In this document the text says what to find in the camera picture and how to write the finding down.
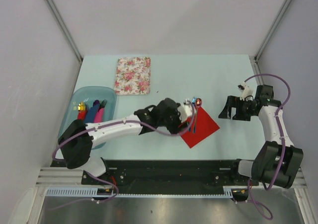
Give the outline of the floral pattern tray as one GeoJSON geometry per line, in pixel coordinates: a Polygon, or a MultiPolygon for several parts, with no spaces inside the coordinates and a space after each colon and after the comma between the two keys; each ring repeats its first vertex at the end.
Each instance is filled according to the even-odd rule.
{"type": "Polygon", "coordinates": [[[116,95],[146,95],[150,90],[150,57],[119,58],[114,83],[116,95]]]}

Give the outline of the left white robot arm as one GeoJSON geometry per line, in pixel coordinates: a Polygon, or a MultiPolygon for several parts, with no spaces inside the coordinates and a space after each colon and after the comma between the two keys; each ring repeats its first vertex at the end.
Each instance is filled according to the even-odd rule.
{"type": "Polygon", "coordinates": [[[157,132],[165,136],[177,137],[188,132],[196,108],[190,100],[177,103],[170,98],[158,105],[150,105],[135,111],[132,115],[101,123],[85,123],[77,119],[71,122],[58,139],[57,149],[67,169],[82,169],[93,179],[104,184],[110,178],[104,161],[91,156],[94,147],[124,136],[139,136],[157,132]]]}

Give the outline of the teal plastic bin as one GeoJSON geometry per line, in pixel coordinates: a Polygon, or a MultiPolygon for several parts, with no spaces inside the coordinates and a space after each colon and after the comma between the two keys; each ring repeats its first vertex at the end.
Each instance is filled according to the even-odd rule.
{"type": "Polygon", "coordinates": [[[113,119],[117,96],[109,87],[86,86],[72,96],[60,126],[60,137],[76,119],[85,123],[106,122],[113,119]]]}

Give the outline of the red paper napkin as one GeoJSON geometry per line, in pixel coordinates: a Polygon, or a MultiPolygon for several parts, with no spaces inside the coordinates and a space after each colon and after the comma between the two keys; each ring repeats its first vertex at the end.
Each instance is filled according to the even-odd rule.
{"type": "Polygon", "coordinates": [[[189,148],[193,148],[219,129],[219,125],[211,118],[203,107],[200,107],[198,109],[196,124],[193,123],[191,131],[188,131],[181,137],[189,148]]]}

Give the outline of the blue handled spoon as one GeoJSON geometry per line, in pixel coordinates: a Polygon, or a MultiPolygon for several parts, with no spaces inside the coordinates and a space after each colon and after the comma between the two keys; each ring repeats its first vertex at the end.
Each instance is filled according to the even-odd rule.
{"type": "Polygon", "coordinates": [[[197,118],[198,118],[198,111],[199,111],[199,108],[202,106],[202,99],[196,97],[196,98],[193,100],[193,104],[195,105],[195,109],[196,109],[195,120],[194,120],[194,126],[193,126],[193,133],[195,133],[195,132],[196,132],[197,118]]]}

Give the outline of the pink rolled napkin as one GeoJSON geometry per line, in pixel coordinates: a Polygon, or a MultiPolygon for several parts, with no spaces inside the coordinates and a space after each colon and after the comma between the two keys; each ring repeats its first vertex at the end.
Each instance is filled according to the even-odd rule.
{"type": "Polygon", "coordinates": [[[94,123],[101,123],[103,121],[103,115],[104,115],[104,108],[100,108],[98,112],[96,113],[96,116],[94,118],[94,123]]]}

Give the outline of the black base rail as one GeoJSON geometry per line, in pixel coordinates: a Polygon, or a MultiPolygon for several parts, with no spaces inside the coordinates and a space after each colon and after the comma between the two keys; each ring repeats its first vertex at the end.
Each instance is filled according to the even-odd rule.
{"type": "Polygon", "coordinates": [[[114,182],[119,191],[191,190],[202,193],[225,186],[246,186],[235,160],[105,160],[106,174],[100,179],[114,182]]]}

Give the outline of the blue fork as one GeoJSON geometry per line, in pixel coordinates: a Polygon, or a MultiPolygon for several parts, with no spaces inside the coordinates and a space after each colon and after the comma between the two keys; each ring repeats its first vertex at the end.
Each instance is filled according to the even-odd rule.
{"type": "Polygon", "coordinates": [[[190,120],[190,123],[189,123],[189,132],[191,132],[191,129],[192,129],[192,124],[193,124],[193,121],[195,120],[195,117],[196,117],[196,112],[197,112],[197,97],[193,97],[192,98],[192,105],[193,105],[193,108],[194,108],[194,112],[191,116],[191,120],[190,120]]]}

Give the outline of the blue rolled napkin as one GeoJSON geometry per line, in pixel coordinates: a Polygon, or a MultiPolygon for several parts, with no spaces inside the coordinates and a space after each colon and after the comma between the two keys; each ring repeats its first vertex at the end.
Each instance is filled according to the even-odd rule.
{"type": "Polygon", "coordinates": [[[99,111],[100,104],[94,104],[87,112],[84,122],[85,123],[94,123],[95,117],[99,111]]]}

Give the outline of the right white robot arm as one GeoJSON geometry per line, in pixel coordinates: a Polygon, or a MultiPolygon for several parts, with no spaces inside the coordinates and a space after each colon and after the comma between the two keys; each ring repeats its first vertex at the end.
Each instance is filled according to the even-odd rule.
{"type": "Polygon", "coordinates": [[[228,96],[218,117],[236,121],[250,121],[253,116],[258,117],[265,143],[253,161],[236,160],[236,168],[229,172],[230,181],[241,185],[248,177],[269,186],[290,188],[304,153],[294,146],[287,134],[280,107],[282,103],[274,98],[274,90],[270,85],[259,85],[253,91],[243,82],[238,89],[241,95],[228,96]]]}

